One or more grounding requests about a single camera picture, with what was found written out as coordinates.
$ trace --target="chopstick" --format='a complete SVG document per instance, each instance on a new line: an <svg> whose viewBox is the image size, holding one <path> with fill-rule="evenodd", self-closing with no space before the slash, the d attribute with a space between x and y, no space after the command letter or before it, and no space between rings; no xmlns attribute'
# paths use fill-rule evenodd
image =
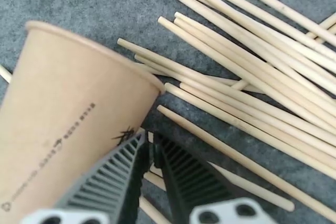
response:
<svg viewBox="0 0 336 224"><path fill-rule="evenodd" d="M324 45L320 45L314 39L307 37L301 31L295 29L294 27L290 26L289 24L282 21L281 19L273 16L272 14L264 11L263 9L253 5L249 1L246 1L246 0L227 0L227 1L253 14L255 17L260 18L261 20L267 22L268 24L279 29L280 31L296 39L297 41L303 43L307 47L310 47L313 50L321 53L322 55L328 56L329 58L332 58L332 59L336 59L336 53L333 50L329 49L328 47Z"/></svg>
<svg viewBox="0 0 336 224"><path fill-rule="evenodd" d="M282 2L278 0L260 0L260 1L264 2L265 4L269 5L273 9L285 15L286 17L295 21L296 23L306 28L307 30L315 33L316 35L323 38L325 41L327 41L331 45L336 46L336 36L328 32L327 30L323 29L322 27L320 27L315 22L311 21L306 16L303 16L302 14L298 13L297 11L286 6L285 4L283 4Z"/></svg>
<svg viewBox="0 0 336 224"><path fill-rule="evenodd" d="M198 88L198 85L201 83L204 86L207 86L211 89L214 89L222 94L225 94L229 97L232 97L242 103L248 104L251 107L263 111L269 115L272 115L292 126L301 129L313 136L316 136L326 142L335 139L335 135L332 133L325 131L311 123L308 123L305 120L298 118L286 111L283 111L275 106L272 106L264 101L261 101L251 95L243 93L241 91L237 91L228 87L227 85L220 83L216 80L213 80L195 70L187 68L177 62L169 60L163 56L160 56L154 52L151 52L148 49L142 48L138 45L130 43L124 39L119 38L119 45L133 51L134 53L141 55L144 58L139 58L142 63L169 75L170 77L179 80L181 82L185 82L195 88Z"/></svg>
<svg viewBox="0 0 336 224"><path fill-rule="evenodd" d="M281 84L281 82L279 82L277 79L270 78L270 75L264 75L264 78L267 78L267 80L259 79L252 73L240 67L238 64L235 64L234 62L223 57L223 55L219 54L213 48L180 29L173 23L170 23L165 18L160 17L158 22L178 35L180 38L184 39L193 47L203 52L205 55L208 55L213 59L215 58L217 62L220 61L221 65L225 65L225 67L233 73L237 74L245 80L248 80L253 86L263 90L268 96L280 102L294 113L325 130L328 130L332 133L336 132L336 129L332 126L332 124L336 121L334 116L332 116L326 110L321 109L318 105L310 102L307 98L300 96L298 93L295 94L293 90L288 89L287 86ZM249 71L253 71L255 74L257 73L257 71L251 67L251 65L244 63L243 60L240 61L240 64L244 64L244 67L248 68Z"/></svg>
<svg viewBox="0 0 336 224"><path fill-rule="evenodd" d="M314 211L318 212L320 215L326 217L327 219L336 222L336 212L332 209L328 208L321 202L315 200L314 198L310 197L300 189L296 188L295 186L291 185L290 183L286 182L282 178L276 176L275 174L271 173L269 170L263 168L262 166L258 165L251 159L247 158L243 154L239 153L238 151L234 150L230 146L226 145L219 139L213 137L206 131L202 130L201 128L197 127L195 124L191 123L187 119L181 117L180 115L170 111L169 109L158 106L158 110L167 116L169 119L177 123L182 128L188 130L192 134L199 137L201 140L206 142L207 144L211 145L215 149L222 152L224 155L232 158L236 162L240 163L250 171L254 172L255 174L259 175L266 181L270 182L271 184L275 185L282 191L288 193L293 198L297 199L298 201L302 202L306 206L310 207Z"/></svg>
<svg viewBox="0 0 336 224"><path fill-rule="evenodd" d="M251 136L263 141L264 143L286 153L287 155L303 162L306 165L313 167L314 169L324 173L325 175L336 179L336 170L331 168L330 166L321 163L320 161L316 160L315 158L305 154L298 149L278 140L277 138L271 136L270 134L254 127L253 125L249 124L252 120L249 120L245 117L244 121L240 119L241 117L236 117L237 114L231 115L223 110L218 109L217 107L183 91L182 89L177 88L176 86L166 83L165 84L167 92L173 94L176 97L196 106L197 108L213 115L214 117L232 125L236 128L248 133Z"/></svg>
<svg viewBox="0 0 336 224"><path fill-rule="evenodd" d="M140 196L139 206L155 223L171 224L144 196Z"/></svg>

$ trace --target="kraft paper cup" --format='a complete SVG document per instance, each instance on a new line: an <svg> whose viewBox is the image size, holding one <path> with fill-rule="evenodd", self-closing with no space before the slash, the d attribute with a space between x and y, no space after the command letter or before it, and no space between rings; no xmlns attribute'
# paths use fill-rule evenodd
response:
<svg viewBox="0 0 336 224"><path fill-rule="evenodd" d="M54 203L136 132L163 84L89 39L31 21L0 110L0 223Z"/></svg>

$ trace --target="white object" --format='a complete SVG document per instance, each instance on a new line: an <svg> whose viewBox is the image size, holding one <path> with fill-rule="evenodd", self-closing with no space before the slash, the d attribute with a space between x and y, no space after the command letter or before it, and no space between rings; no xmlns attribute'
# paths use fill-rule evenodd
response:
<svg viewBox="0 0 336 224"><path fill-rule="evenodd" d="M202 221L202 219L210 220L212 217L217 218L218 221ZM190 224L202 223L276 224L258 203L249 198L238 198L195 207L190 214Z"/></svg>
<svg viewBox="0 0 336 224"><path fill-rule="evenodd" d="M37 223L62 223L62 224L80 224L88 220L92 223L109 224L110 218L107 214L100 211L87 210L64 210L64 209L41 209L25 217L20 224Z"/></svg>
<svg viewBox="0 0 336 224"><path fill-rule="evenodd" d="M5 69L2 65L0 65L0 76L5 79L8 83L12 80L12 74Z"/></svg>

